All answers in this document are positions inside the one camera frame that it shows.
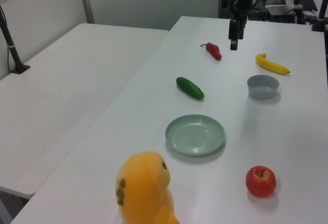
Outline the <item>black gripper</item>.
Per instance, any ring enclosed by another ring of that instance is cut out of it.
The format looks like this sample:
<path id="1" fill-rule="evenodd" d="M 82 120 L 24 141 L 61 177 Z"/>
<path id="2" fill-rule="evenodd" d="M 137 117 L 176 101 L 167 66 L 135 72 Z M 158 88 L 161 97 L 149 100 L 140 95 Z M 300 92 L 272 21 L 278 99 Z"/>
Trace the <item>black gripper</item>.
<path id="1" fill-rule="evenodd" d="M 243 39 L 244 29 L 247 24 L 247 19 L 244 17 L 247 16 L 252 7 L 253 0 L 228 0 L 228 11 L 232 15 L 232 20 L 229 23 L 228 36 L 230 50 L 237 50 L 238 39 Z"/>

